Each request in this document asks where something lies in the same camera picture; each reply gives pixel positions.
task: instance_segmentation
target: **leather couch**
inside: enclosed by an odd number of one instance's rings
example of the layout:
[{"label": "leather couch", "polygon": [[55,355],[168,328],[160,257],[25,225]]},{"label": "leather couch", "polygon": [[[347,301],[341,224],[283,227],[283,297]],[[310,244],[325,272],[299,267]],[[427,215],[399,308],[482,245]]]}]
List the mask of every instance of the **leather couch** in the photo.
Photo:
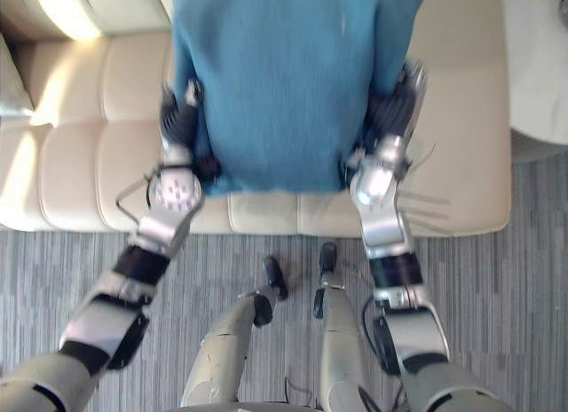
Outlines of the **leather couch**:
[{"label": "leather couch", "polygon": [[[128,231],[117,194],[160,156],[158,105],[171,76],[171,0],[84,0],[107,34],[70,41],[38,0],[0,0],[14,60],[35,105],[0,122],[0,226]],[[426,0],[410,53],[429,88],[401,187],[417,235],[498,230],[510,210],[510,142],[501,0]],[[145,210],[144,193],[125,205]],[[196,233],[358,236],[340,194],[230,194],[207,200]]]}]

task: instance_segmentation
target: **wire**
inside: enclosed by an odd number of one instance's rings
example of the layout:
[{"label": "wire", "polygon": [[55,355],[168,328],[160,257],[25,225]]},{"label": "wire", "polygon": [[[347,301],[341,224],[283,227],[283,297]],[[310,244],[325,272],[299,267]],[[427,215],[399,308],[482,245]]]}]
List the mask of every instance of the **wire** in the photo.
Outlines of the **wire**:
[{"label": "wire", "polygon": [[290,404],[290,398],[288,397],[288,377],[284,376],[284,399],[286,399],[286,403]]},{"label": "wire", "polygon": [[361,387],[359,387],[359,397],[361,398],[363,406],[365,406],[367,412],[382,412],[381,408],[377,406],[369,393],[363,390]]},{"label": "wire", "polygon": [[311,408],[310,403],[312,402],[313,393],[310,390],[306,390],[304,388],[297,387],[290,382],[290,378],[284,376],[284,398],[286,399],[286,403],[290,404],[290,398],[288,396],[288,386],[292,387],[297,392],[303,392],[304,394],[308,394],[308,401],[307,405],[304,405],[306,408]]},{"label": "wire", "polygon": [[[371,348],[371,351],[373,352],[375,357],[380,360],[381,358],[379,357],[379,353],[377,352],[376,346],[373,344],[373,341],[371,341],[371,336],[369,335],[369,331],[367,329],[367,309],[369,308],[369,306],[371,305],[373,300],[374,300],[374,297],[371,294],[369,296],[369,298],[367,299],[367,301],[365,302],[365,304],[363,305],[363,309],[361,310],[361,326],[363,327],[363,332],[365,333],[365,338],[367,339],[367,342],[369,344],[369,347]],[[379,407],[370,398],[370,396],[368,395],[367,392],[365,392],[364,390],[359,388],[359,394],[361,396],[361,400],[363,401],[363,404],[365,405],[365,408],[367,409],[367,412],[381,412]],[[400,406],[400,397],[401,397],[402,394],[403,394],[403,386],[402,386],[402,383],[400,383],[400,387],[398,388],[398,391],[397,391],[397,394],[395,396],[395,400],[394,400],[394,403],[392,405],[392,408],[390,409],[390,412],[396,412],[397,411],[398,407]]]},{"label": "wire", "polygon": [[371,351],[373,352],[375,357],[380,360],[379,353],[376,351],[376,347],[373,344],[373,341],[371,341],[371,336],[369,336],[369,331],[367,329],[367,319],[366,319],[367,308],[369,308],[369,306],[373,302],[373,299],[374,299],[373,294],[371,294],[369,296],[369,298],[367,299],[365,305],[363,305],[363,310],[361,310],[361,326],[363,327],[363,332],[365,333],[365,338],[367,339],[367,342],[369,343],[369,347],[371,348]]},{"label": "wire", "polygon": [[400,396],[402,395],[402,383],[400,383],[400,387],[398,388],[397,391],[397,395],[394,398],[394,403],[392,405],[392,408],[390,409],[390,412],[396,412],[398,409],[398,406],[400,406]]}]

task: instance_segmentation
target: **metal joint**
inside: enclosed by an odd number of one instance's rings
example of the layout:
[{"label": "metal joint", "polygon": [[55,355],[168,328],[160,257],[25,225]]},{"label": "metal joint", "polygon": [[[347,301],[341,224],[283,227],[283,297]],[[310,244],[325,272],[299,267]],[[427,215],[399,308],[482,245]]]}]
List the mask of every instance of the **metal joint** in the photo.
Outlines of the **metal joint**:
[{"label": "metal joint", "polygon": [[76,341],[102,350],[113,358],[129,329],[141,316],[140,309],[97,298],[79,310],[69,322],[59,347]]}]

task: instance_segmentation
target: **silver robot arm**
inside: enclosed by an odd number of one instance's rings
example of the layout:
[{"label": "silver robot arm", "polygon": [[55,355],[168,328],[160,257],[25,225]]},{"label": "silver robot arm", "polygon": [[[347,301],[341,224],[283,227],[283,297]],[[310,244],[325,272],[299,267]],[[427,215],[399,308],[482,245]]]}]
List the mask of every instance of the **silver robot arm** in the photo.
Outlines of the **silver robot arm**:
[{"label": "silver robot arm", "polygon": [[36,357],[0,380],[3,412],[83,410],[106,371],[125,367],[136,353],[149,322],[143,307],[152,302],[202,205],[192,154],[170,131],[182,123],[185,129],[177,134],[191,141],[196,121],[195,99],[178,108],[166,91],[163,160],[150,181],[150,210],[138,221],[115,267],[102,274],[68,323],[58,351]]},{"label": "silver robot arm", "polygon": [[350,161],[351,199],[361,219],[380,317],[373,323],[383,370],[399,376],[413,412],[509,412],[469,371],[449,362],[446,336],[423,283],[412,234],[397,206],[406,147],[426,91],[419,63],[406,64],[392,97],[372,102],[378,142]]}]

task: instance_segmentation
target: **gray carpet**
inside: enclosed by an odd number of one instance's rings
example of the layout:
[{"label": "gray carpet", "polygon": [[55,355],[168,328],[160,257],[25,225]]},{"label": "gray carpet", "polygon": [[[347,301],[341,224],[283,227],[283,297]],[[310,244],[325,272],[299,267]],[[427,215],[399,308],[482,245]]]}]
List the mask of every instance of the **gray carpet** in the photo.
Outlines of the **gray carpet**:
[{"label": "gray carpet", "polygon": [[[418,255],[454,360],[519,411],[568,410],[568,154],[514,169],[513,213],[500,233],[420,239]],[[121,251],[123,234],[0,233],[0,354],[4,370],[55,346],[70,311]],[[311,316],[323,239],[194,236],[163,281],[132,365],[107,376],[90,410],[154,411],[178,404],[201,337],[235,296],[262,281],[275,254],[291,298],[254,330],[242,400],[283,400],[284,376],[317,385],[321,323]],[[338,241],[349,296],[370,292],[359,241]],[[391,404],[396,382],[369,358],[374,395]],[[296,404],[308,395],[291,392]]]}]

